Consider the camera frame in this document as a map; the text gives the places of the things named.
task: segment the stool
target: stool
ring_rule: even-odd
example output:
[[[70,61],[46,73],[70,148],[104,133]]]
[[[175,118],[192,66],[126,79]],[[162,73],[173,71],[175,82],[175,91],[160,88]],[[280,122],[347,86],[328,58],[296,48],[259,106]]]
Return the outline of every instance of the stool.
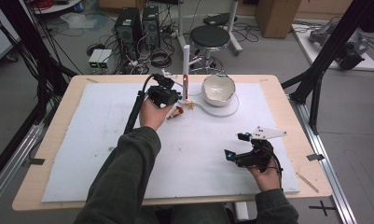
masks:
[[[201,67],[195,68],[191,65],[191,73],[195,73],[199,70],[204,70],[206,74],[210,74],[210,71],[216,71],[223,73],[222,63],[215,57],[211,56],[211,52],[225,49],[230,41],[229,33],[217,26],[213,25],[203,25],[198,26],[190,32],[189,41],[192,46],[197,49],[204,50],[204,56],[197,56],[196,58],[201,58],[201,62],[197,62]]]

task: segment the person's arm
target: person's arm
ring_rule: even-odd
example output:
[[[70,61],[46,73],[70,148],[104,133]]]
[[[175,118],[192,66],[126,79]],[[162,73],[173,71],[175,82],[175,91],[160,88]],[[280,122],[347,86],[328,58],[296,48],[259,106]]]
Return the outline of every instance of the person's arm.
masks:
[[[268,167],[276,167],[271,160]],[[260,173],[258,167],[249,167],[248,171],[256,179],[261,192],[256,195],[256,223],[294,224],[298,223],[298,211],[288,202],[281,190],[281,180],[277,169],[268,168]]]
[[[160,150],[156,130],[170,109],[159,109],[145,100],[140,111],[142,127],[120,136],[90,186],[75,223],[134,223]]]

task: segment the dark green sleeve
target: dark green sleeve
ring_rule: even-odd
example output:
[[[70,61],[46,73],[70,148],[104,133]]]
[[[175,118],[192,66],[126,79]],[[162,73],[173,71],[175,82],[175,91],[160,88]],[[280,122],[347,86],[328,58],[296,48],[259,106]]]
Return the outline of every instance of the dark green sleeve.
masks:
[[[75,223],[134,223],[159,150],[159,137],[151,128],[120,136]]]
[[[298,223],[298,211],[285,198],[280,189],[272,189],[256,195],[257,224]]]

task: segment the bowl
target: bowl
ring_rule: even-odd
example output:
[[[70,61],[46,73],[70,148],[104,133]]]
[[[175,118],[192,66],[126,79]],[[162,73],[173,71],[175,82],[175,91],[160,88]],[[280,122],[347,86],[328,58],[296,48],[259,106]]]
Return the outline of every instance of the bowl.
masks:
[[[235,91],[235,82],[226,75],[210,75],[201,85],[203,98],[210,105],[227,105]]]

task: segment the person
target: person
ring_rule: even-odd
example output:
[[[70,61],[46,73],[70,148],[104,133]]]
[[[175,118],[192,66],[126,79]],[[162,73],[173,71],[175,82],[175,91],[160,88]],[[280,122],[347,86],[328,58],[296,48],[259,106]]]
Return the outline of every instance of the person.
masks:
[[[117,148],[91,184],[86,204],[76,217],[76,224],[158,223],[150,216],[152,209],[141,207],[160,150],[156,130],[172,107],[158,108],[149,99],[143,102],[139,116],[141,127],[120,136]],[[256,223],[298,223],[297,210],[280,190],[277,170],[268,169],[263,173],[257,167],[249,167],[248,170],[262,191],[256,195]],[[229,223],[225,206],[220,203],[175,206],[172,219],[174,223]]]

